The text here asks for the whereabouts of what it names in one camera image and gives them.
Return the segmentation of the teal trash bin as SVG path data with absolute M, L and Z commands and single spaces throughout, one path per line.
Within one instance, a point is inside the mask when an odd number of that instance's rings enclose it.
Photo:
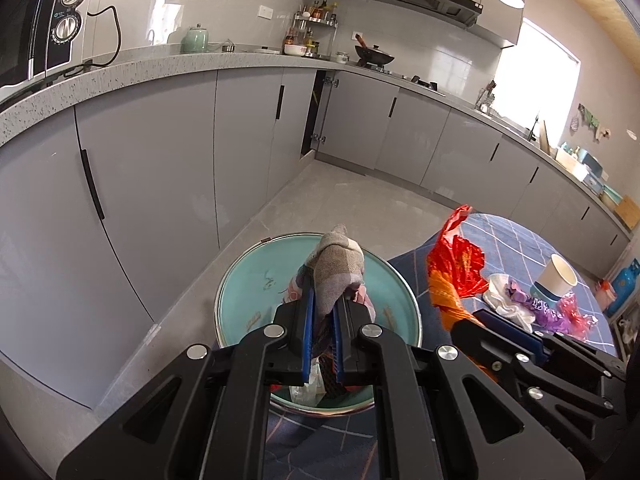
M 341 297 L 329 317 L 331 356 L 336 380 L 347 393 L 322 396 L 309 406 L 293 399 L 292 388 L 307 389 L 321 376 L 312 362 L 316 285 L 303 274 L 298 299 L 260 311 L 244 332 L 244 314 L 274 297 L 258 280 L 264 272 L 277 281 L 303 249 L 318 240 L 312 233 L 283 235 L 247 249 L 222 279 L 215 310 L 221 350 L 210 359 L 210 376 L 219 382 L 219 420 L 235 426 L 256 425 L 272 406 L 310 417 L 341 417 L 376 408 L 391 422 L 423 411 L 412 360 L 422 340 L 416 297 L 387 262 L 368 256 L 373 266 L 376 318 L 363 304 Z

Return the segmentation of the white paper cup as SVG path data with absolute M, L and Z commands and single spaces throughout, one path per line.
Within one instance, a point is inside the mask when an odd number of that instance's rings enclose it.
M 552 254 L 542 273 L 530 286 L 530 294 L 554 307 L 578 284 L 578 276 L 559 254 Z

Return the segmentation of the red plastic bag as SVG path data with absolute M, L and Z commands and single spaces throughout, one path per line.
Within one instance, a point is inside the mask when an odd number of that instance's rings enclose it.
M 488 289 L 488 281 L 482 277 L 485 254 L 460 233 L 462 223 L 472 212 L 471 206 L 462 205 L 450 214 L 426 257 L 427 278 L 439 278 L 459 298 L 473 297 Z

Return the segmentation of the grey lower cabinets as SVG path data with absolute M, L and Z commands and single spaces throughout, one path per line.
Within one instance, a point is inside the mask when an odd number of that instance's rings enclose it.
M 295 179 L 308 67 L 122 64 L 1 112 L 1 359 L 98 405 L 151 330 Z

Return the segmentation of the purple snack wrapper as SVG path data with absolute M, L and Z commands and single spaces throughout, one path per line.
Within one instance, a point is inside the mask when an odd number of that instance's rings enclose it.
M 565 333 L 568 329 L 566 318 L 553 310 L 544 300 L 524 292 L 514 278 L 508 279 L 506 296 L 531 313 L 535 318 L 535 323 L 545 330 L 550 330 L 553 333 Z

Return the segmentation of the metal spice rack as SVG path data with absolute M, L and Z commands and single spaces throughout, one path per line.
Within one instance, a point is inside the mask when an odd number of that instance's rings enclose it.
M 329 61 L 338 29 L 337 6 L 328 0 L 302 4 L 283 38 L 282 53 Z

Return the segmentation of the utensil holder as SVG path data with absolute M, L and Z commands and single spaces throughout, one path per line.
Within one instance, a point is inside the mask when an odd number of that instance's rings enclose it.
M 480 92 L 478 92 L 478 96 L 474 104 L 474 108 L 476 110 L 480 110 L 482 113 L 489 114 L 492 103 L 495 101 L 494 90 L 496 87 L 496 82 L 491 79 L 491 81 L 489 81 L 485 87 L 480 89 Z

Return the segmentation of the green ceramic teapot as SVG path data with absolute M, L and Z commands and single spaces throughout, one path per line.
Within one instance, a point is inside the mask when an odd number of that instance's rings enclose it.
M 201 24 L 190 27 L 180 42 L 182 54 L 205 53 L 208 50 L 208 29 Z

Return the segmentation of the grey plaid rag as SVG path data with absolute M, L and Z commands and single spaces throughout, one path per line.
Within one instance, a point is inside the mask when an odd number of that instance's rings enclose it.
M 311 353 L 320 365 L 326 398 L 338 398 L 359 390 L 358 387 L 345 388 L 337 382 L 332 354 L 332 310 L 337 300 L 347 295 L 356 304 L 363 304 L 368 310 L 370 322 L 375 321 L 375 308 L 364 284 L 365 268 L 360 245 L 348 236 L 344 224 L 337 224 L 322 235 L 320 242 L 291 278 L 284 294 L 285 302 L 299 300 L 303 296 L 304 279 L 311 276 L 314 280 L 316 313 L 312 324 Z

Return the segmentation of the black wok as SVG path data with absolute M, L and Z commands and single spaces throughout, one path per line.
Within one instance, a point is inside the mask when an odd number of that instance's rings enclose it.
M 359 66 L 384 68 L 395 59 L 393 55 L 381 51 L 376 44 L 373 47 L 369 47 L 360 34 L 356 34 L 355 38 L 357 41 L 355 50 L 358 55 Z

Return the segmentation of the blue bread box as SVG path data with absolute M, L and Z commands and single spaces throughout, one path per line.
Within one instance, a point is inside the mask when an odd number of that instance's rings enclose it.
M 604 181 L 602 180 L 603 167 L 600 162 L 593 157 L 584 148 L 578 148 L 577 150 L 578 162 L 587 168 L 587 173 L 582 179 L 582 183 L 590 190 L 598 195 L 604 188 Z

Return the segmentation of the white tissue cloth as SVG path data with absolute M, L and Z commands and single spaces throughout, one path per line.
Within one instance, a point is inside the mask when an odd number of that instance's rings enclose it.
M 506 284 L 508 284 L 509 275 L 503 273 L 494 273 L 488 278 L 488 289 L 483 292 L 483 300 L 488 304 L 491 310 L 498 315 L 506 318 L 517 325 L 526 333 L 533 333 L 534 316 L 524 307 L 511 301 L 506 296 Z

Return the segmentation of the blue gas cylinder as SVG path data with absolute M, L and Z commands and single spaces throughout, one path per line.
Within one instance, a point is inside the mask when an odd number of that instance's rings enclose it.
M 623 304 L 634 292 L 639 275 L 640 262 L 637 259 L 632 260 L 632 263 L 629 266 L 626 266 L 626 268 L 623 268 L 618 272 L 616 278 L 612 281 L 616 298 L 605 310 L 605 314 L 609 318 L 623 307 Z

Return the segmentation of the black white microwave oven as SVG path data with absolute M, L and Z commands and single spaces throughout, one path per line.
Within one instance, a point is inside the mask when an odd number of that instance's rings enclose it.
M 79 66 L 92 0 L 21 0 L 1 20 L 1 101 Z

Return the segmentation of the chrome sink faucet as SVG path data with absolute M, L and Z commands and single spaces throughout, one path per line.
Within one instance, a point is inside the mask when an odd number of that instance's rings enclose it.
M 528 142 L 535 141 L 535 128 L 536 128 L 538 120 L 539 120 L 539 116 L 536 115 L 533 125 L 526 130 L 526 140 Z

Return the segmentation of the wooden cutting board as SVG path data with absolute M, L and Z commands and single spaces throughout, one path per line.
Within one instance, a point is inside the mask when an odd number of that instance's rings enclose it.
M 614 214 L 629 231 L 632 231 L 640 222 L 640 206 L 628 195 L 624 195 L 622 200 L 616 205 Z

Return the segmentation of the pink transparent plastic bag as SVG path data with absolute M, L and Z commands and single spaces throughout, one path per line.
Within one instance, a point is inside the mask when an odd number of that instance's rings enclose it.
M 572 290 L 558 301 L 556 310 L 566 319 L 570 336 L 579 340 L 586 341 L 589 333 L 598 325 L 594 315 L 580 312 L 576 295 Z

